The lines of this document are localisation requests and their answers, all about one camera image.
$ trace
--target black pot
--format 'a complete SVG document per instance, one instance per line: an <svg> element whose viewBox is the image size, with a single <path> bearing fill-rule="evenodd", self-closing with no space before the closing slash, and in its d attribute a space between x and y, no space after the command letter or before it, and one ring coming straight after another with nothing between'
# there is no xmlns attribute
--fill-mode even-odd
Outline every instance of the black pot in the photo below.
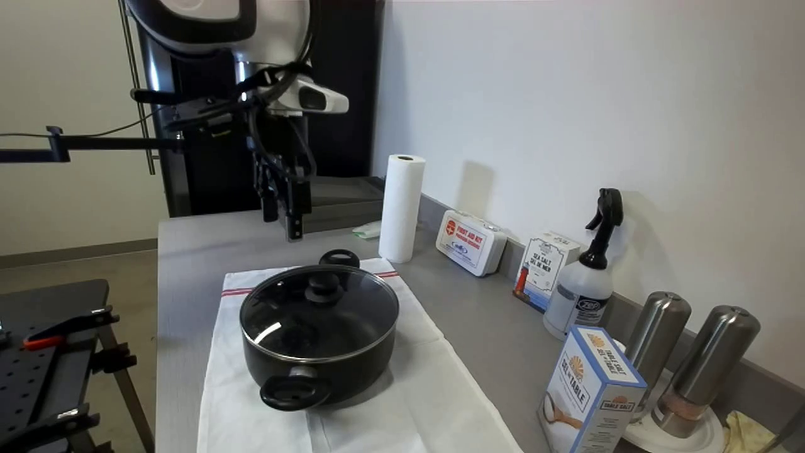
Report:
<svg viewBox="0 0 805 453"><path fill-rule="evenodd" d="M241 304L244 356L277 411L343 404L371 388L396 347L399 294L352 252L263 283Z"/></svg>

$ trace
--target paper towel roll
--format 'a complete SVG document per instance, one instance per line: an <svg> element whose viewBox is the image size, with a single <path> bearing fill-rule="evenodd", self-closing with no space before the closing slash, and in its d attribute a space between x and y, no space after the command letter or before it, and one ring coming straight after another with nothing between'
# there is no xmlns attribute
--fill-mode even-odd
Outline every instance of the paper towel roll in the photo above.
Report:
<svg viewBox="0 0 805 453"><path fill-rule="evenodd" d="M409 262L417 233L425 160L394 155L385 172L381 257Z"/></svg>

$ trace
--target floor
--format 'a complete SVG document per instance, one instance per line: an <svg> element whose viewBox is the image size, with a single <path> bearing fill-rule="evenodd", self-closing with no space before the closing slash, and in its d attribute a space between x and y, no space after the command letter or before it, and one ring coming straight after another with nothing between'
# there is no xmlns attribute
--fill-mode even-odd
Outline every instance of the floor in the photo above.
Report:
<svg viewBox="0 0 805 453"><path fill-rule="evenodd" d="M84 279L107 279L111 288L108 304L121 317L117 338L118 343L129 343L131 352L140 359L140 366L131 369L131 381L155 429L156 250L0 267L0 294ZM113 375L95 375L92 381L89 406L94 413L102 413L102 427L94 429L95 443L111 442L117 453L145 450Z"/></svg>

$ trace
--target spray bottle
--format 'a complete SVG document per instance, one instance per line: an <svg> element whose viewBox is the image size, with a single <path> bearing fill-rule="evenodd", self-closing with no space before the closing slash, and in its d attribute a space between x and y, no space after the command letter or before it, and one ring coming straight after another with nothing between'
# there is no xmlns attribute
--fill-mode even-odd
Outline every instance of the spray bottle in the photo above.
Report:
<svg viewBox="0 0 805 453"><path fill-rule="evenodd" d="M543 325L551 335L570 335L572 325L602 325L612 299L612 279L607 274L607 248L615 228L625 223L623 191L602 190L596 218L587 230L596 230L595 243L578 262L556 274Z"/></svg>

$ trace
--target black spray nozzle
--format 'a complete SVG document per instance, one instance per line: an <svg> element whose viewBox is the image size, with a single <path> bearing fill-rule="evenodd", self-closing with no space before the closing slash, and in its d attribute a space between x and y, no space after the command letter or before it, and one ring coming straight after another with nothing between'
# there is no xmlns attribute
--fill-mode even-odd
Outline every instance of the black spray nozzle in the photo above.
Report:
<svg viewBox="0 0 805 453"><path fill-rule="evenodd" d="M612 230L625 224L625 204L620 190L602 190L596 218L587 224L587 230L596 230L595 243L578 257L582 264L592 269L607 269L607 248Z"/></svg>

